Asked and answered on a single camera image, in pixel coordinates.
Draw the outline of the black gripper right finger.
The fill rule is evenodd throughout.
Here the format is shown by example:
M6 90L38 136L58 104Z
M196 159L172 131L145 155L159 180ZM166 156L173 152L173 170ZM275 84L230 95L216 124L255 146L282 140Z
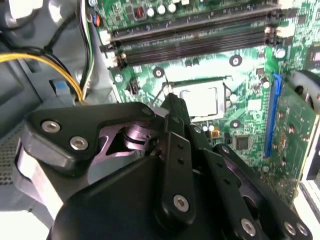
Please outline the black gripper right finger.
M186 102L175 110L191 141L193 165L200 167L221 204L221 230L226 240L311 240L306 224L228 146L209 145L206 135L190 121Z

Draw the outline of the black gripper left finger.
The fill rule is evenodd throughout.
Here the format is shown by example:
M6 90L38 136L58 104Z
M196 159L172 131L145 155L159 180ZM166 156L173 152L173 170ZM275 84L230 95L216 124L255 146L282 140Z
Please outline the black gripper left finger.
M155 217L192 225L196 215L192 148L176 99L153 110L141 102L39 109L25 119L22 174L54 221L77 192L131 163L161 161Z

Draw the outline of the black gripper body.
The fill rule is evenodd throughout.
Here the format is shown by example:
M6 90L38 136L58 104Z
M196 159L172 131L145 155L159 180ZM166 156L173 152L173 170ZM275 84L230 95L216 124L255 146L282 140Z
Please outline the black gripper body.
M130 163L70 197L59 210L50 240L224 240L222 209L194 172L196 217L168 230L155 216L160 160Z

